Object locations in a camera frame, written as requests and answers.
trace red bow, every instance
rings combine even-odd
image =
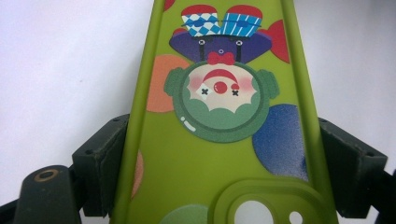
[[[210,52],[209,55],[207,55],[207,63],[212,65],[218,63],[233,65],[235,63],[235,59],[233,58],[233,54],[231,52],[227,52],[224,55],[219,55],[216,52]]]

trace white background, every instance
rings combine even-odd
[[[318,115],[396,168],[396,1],[295,0]],[[152,0],[0,1],[0,204],[130,112]],[[374,223],[340,219],[340,223]],[[83,223],[107,219],[83,218]]]

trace pink cheek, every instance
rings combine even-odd
[[[190,86],[194,90],[198,90],[198,88],[200,88],[201,84],[202,84],[202,80],[198,77],[194,77],[190,80]]]
[[[253,86],[251,85],[251,78],[241,78],[238,81],[239,88],[243,91],[254,91]]]

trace screw hole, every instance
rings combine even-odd
[[[55,169],[43,171],[35,176],[35,182],[45,182],[51,180],[53,177],[57,176],[58,174],[59,171]]]

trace polka dot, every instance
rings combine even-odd
[[[143,173],[144,173],[143,155],[139,151],[137,153],[136,167],[134,168],[134,186],[132,187],[131,198],[133,198],[136,195],[140,185],[142,184]]]
[[[160,224],[207,224],[207,207],[200,204],[189,204],[172,211]]]
[[[235,224],[274,224],[270,210],[263,203],[242,203],[235,213]]]
[[[186,68],[189,63],[175,55],[159,55],[155,58],[149,84],[147,110],[165,113],[174,110],[172,97],[163,91],[166,78],[176,68]]]
[[[290,213],[289,220],[291,224],[303,224],[303,217],[298,212]]]
[[[165,5],[163,7],[163,11],[168,10],[174,3],[175,3],[175,0],[165,0]]]

